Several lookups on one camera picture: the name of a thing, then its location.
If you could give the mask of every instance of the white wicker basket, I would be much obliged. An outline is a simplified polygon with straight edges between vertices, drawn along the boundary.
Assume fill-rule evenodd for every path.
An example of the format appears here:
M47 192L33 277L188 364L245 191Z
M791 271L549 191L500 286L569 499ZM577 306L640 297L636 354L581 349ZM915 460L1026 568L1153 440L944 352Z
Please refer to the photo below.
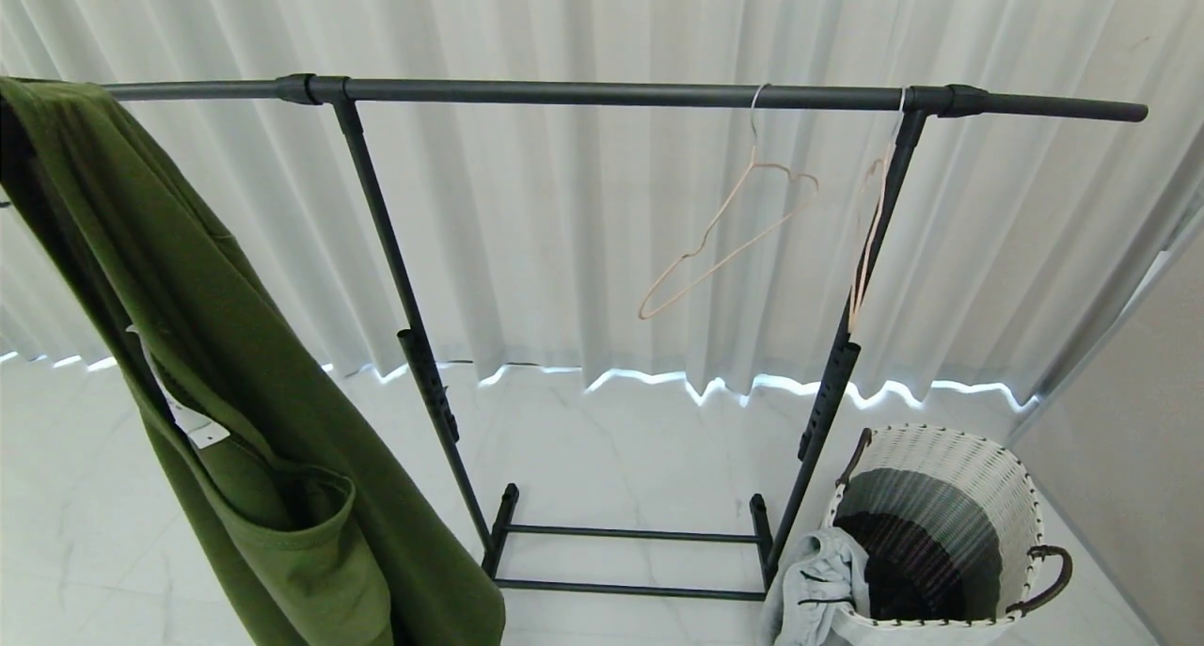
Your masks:
M990 644L1070 580L1070 557L1044 544L1032 478L1010 450L984 437L928 426L864 431L824 526L850 528L867 517L899 522L885 533L881 526L866 528L864 540L850 531L862 546L869 544L870 557L897 553L920 582L945 582L933 592L961 593L948 595L964 603L970 620L873 620L842 605L826 646ZM929 545L904 540L908 531L920 532ZM1029 598L1050 555L1062 557L1062 573Z

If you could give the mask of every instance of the garment pocket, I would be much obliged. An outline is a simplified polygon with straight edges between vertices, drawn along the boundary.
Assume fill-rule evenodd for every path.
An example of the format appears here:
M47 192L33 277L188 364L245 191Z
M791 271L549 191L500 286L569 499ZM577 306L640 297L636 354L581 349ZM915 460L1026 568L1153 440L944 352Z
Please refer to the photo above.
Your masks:
M216 467L211 452L219 446L201 452L211 470ZM231 443L225 449L235 448ZM219 462L232 467L231 462L243 461L252 462L242 466L243 474L270 470L273 493L250 502L275 502L271 509L276 511L266 517L273 523L264 526L265 517L231 508L223 508L222 517L235 546L293 628L309 646L391 646L389 586L352 517L352 480L314 466L275 462L267 467L249 450ZM256 487L266 486L264 480L254 481Z

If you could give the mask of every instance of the rack bottom bar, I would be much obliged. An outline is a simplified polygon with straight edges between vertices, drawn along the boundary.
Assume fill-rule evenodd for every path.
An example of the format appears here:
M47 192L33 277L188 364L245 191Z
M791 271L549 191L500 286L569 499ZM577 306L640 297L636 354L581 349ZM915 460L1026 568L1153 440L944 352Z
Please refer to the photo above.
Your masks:
M737 589L696 589L692 587L647 587L642 585L601 585L591 582L553 582L500 577L494 582L508 589L544 589L550 592L589 592L594 594L632 594L637 597L678 597L683 599L726 599L728 601L765 601L765 592Z
M589 538L632 538L639 540L692 540L696 543L744 543L756 545L756 535L734 533L687 533L677 531L638 531L627 528L586 528L569 526L509 524L507 533L529 533L539 535L580 535Z

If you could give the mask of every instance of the green garment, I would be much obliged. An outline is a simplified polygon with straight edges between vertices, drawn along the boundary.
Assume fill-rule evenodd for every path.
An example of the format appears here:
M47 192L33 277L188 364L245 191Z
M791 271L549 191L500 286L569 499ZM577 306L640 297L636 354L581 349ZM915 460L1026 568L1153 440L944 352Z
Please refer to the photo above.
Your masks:
M494 582L164 149L98 85L0 77L0 94L35 153L13 158L5 128L4 186L120 365L254 641L498 644ZM170 396L228 439L197 449L176 426L143 346Z

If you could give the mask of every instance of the clothes rack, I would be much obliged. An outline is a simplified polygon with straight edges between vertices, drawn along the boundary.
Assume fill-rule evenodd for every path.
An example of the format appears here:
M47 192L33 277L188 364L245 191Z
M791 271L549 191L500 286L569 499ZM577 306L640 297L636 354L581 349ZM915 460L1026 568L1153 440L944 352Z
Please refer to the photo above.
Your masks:
M585 528L537 526L514 522L519 488L504 488L494 523L490 527L473 492L464 461L456 449L459 428L448 404L443 380L436 367L431 343L423 325L409 274L397 242L389 212L372 164L358 101L408 102L501 102L535 103L535 106L675 106L675 107L749 107L756 84L594 84L592 82L525 82L525 81L460 81L460 79L352 79L341 76L296 73L279 79L154 82L154 84L107 84L118 101L201 101L201 99L278 99L302 106L334 107L341 131L347 140L365 200L384 250L385 260L396 285L408 328L397 333L409 371L448 458L453 476L464 497L477 535L484 546L482 568L500 587L519 589L550 589L654 597L710 598L760 601L765 592L700 589L689 587L649 587L582 582L549 582L497 577L498 563L508 535L539 534L569 537L603 537L633 540L675 540L692 543L755 545L761 565L761 577L768 588L777 573L787 535L798 515L799 505L815 472L820 452L844 397L861 346L849 333L849 304L842 313L836 330L820 389L801 440L797 457L798 474L783 511L777 532L772 532L763 497L750 497L752 533L716 534L667 531L631 531L620 528ZM869 281L877 265L886 227L895 212L896 201L907 176L908 165L919 144L928 118L966 118L972 114L1032 114L1044 118L1084 118L1140 123L1147 108L1134 102L1085 101L1075 97L1011 96L988 93L966 84L913 85L913 88L801 88L801 85L768 85L761 90L757 109L873 109L899 111L903 119L896 137L896 148L886 173L885 194L878 225L869 231L868 253L862 248L857 272Z

